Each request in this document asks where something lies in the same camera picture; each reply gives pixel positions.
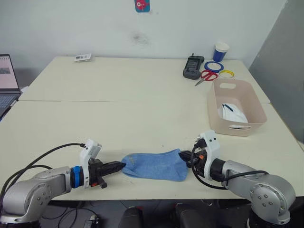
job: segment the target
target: blue ring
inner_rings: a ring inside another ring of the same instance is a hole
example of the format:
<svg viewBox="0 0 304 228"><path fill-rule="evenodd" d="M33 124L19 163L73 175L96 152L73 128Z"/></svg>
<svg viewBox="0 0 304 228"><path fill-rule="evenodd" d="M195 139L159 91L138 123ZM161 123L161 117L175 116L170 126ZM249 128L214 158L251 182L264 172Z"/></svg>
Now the blue ring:
<svg viewBox="0 0 304 228"><path fill-rule="evenodd" d="M79 187L79 181L80 181L80 166L75 166L73 168L73 173L74 173L74 177L75 177L75 187L74 188L78 188Z"/></svg>
<svg viewBox="0 0 304 228"><path fill-rule="evenodd" d="M219 69L219 70L210 69L210 68L208 67L208 64L209 64L209 63L216 63L216 64L219 64L219 65L220 65L220 69ZM218 62L214 62L214 61L210 61L210 62L205 63L205 66L204 66L204 67L205 67L206 70L212 71L212 72L214 72L214 73L218 73L219 71L221 71L221 70L224 69L224 66L223 66L222 64L220 64L220 63L218 63Z"/></svg>

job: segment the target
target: laptop screen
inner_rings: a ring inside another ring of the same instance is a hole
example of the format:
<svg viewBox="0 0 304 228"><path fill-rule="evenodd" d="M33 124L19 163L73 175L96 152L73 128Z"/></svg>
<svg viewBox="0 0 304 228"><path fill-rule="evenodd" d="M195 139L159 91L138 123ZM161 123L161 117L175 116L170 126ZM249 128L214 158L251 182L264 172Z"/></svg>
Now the laptop screen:
<svg viewBox="0 0 304 228"><path fill-rule="evenodd" d="M9 55L0 55L0 91L18 91L18 84Z"/></svg>

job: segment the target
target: laptop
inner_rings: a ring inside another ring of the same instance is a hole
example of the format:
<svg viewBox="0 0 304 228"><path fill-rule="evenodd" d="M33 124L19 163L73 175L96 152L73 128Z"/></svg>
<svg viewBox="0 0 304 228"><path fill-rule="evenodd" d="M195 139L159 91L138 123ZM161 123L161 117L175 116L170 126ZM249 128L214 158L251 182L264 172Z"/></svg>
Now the laptop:
<svg viewBox="0 0 304 228"><path fill-rule="evenodd" d="M0 54L0 118L20 94L10 55Z"/></svg>

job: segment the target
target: sticker on wall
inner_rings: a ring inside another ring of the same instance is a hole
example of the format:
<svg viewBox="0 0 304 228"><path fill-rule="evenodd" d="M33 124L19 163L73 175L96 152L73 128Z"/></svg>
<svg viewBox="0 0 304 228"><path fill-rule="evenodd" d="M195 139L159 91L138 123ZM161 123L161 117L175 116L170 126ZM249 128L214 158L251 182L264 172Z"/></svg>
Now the sticker on wall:
<svg viewBox="0 0 304 228"><path fill-rule="evenodd" d="M150 0L134 0L135 9L138 13L147 13L150 11Z"/></svg>

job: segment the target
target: laptop keyboard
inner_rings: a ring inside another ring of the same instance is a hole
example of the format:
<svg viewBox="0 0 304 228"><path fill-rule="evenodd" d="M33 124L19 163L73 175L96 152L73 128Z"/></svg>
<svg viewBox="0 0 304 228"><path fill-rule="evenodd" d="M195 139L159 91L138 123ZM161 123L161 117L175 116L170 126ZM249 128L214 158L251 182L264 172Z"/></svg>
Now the laptop keyboard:
<svg viewBox="0 0 304 228"><path fill-rule="evenodd" d="M9 96L0 95L0 108L6 108L7 106L9 106L13 102L14 98L15 98L14 95L9 95Z"/></svg>

